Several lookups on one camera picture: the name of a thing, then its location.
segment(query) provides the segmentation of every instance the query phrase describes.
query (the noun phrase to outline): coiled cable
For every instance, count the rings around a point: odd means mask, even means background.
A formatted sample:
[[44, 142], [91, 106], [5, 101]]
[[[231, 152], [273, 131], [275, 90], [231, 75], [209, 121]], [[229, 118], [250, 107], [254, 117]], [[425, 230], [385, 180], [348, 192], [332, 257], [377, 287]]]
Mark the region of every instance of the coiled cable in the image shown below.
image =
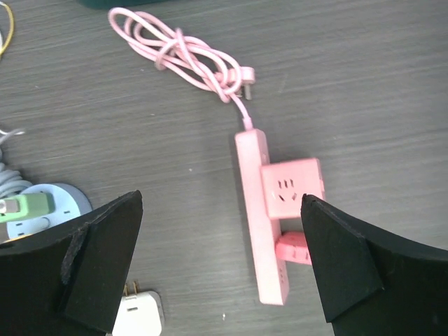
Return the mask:
[[[14, 129], [11, 132], [4, 132], [0, 129], [0, 135], [2, 136], [0, 137], [0, 146], [9, 138], [24, 133], [23, 129]], [[19, 171], [7, 169], [2, 159], [3, 153], [0, 149], [0, 199], [20, 194], [23, 190], [32, 186], [31, 182], [22, 178]]]

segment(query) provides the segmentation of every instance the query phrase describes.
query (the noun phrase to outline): pink power strip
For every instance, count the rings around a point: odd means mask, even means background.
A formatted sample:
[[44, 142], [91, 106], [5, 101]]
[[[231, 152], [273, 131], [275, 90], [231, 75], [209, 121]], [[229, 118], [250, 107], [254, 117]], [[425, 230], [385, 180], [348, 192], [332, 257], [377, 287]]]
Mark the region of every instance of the pink power strip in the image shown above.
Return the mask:
[[[125, 16], [122, 27], [117, 21], [119, 15]], [[237, 105], [246, 129], [236, 135], [236, 142], [260, 301], [284, 305], [289, 291], [285, 261], [310, 265], [311, 259], [304, 234], [289, 232], [282, 236], [279, 219], [300, 217], [305, 193], [323, 198], [319, 161], [270, 164], [265, 134], [253, 128], [239, 95], [244, 88], [245, 98], [251, 99], [253, 68], [240, 66], [233, 57], [198, 38], [184, 36], [181, 29], [169, 28], [150, 13], [112, 8], [108, 18], [130, 48], [154, 61], [157, 69], [170, 69], [197, 88], [215, 92], [223, 102]], [[144, 32], [154, 38], [144, 37]], [[202, 63], [198, 55], [209, 58], [216, 71]]]
[[260, 301], [284, 305], [289, 292], [286, 261], [310, 265], [303, 232], [281, 235], [279, 219], [299, 218], [303, 194], [324, 198], [319, 160], [270, 164], [265, 133], [235, 137]]

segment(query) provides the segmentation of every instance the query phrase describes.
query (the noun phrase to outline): pink power cord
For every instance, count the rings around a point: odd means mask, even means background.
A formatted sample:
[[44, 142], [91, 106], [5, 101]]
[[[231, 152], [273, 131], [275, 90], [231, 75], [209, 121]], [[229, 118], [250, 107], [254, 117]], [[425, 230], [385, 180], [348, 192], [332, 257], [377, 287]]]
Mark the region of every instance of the pink power cord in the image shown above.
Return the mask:
[[[119, 15], [126, 17], [123, 28], [116, 22]], [[244, 128], [253, 129], [251, 117], [237, 94], [243, 85], [248, 88], [248, 85], [255, 83], [255, 73], [252, 68], [240, 66], [234, 58], [211, 48], [198, 38], [184, 36], [179, 28], [173, 31], [149, 13], [112, 8], [108, 19], [113, 30], [123, 37], [134, 51], [154, 61], [158, 70], [168, 68], [197, 88], [215, 92], [223, 102], [228, 103], [232, 100], [243, 115]], [[143, 28], [158, 40], [144, 38]], [[195, 54], [212, 60], [218, 72], [213, 73], [209, 67], [197, 59]], [[194, 79], [182, 68], [193, 71], [202, 81]], [[249, 90], [247, 90], [246, 98], [250, 99], [248, 93]]]

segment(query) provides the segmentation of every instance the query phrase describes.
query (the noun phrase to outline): green plug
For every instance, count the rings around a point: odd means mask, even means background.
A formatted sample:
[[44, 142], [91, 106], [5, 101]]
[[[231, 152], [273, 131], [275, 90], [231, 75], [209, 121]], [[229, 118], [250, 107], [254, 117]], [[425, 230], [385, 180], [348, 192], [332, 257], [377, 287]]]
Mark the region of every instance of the green plug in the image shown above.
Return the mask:
[[0, 199], [0, 223], [25, 221], [53, 211], [52, 196], [44, 192]]

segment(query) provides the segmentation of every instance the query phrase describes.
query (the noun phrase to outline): round power strip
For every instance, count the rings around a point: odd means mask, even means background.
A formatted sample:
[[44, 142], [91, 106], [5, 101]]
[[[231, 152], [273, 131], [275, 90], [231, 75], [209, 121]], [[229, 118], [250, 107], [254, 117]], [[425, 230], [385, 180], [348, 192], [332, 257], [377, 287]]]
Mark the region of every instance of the round power strip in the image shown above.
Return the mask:
[[22, 191], [22, 194], [51, 194], [55, 210], [48, 215], [16, 222], [7, 222], [9, 239], [22, 238], [44, 231], [91, 212], [92, 206], [86, 196], [77, 188], [63, 183], [36, 184]]

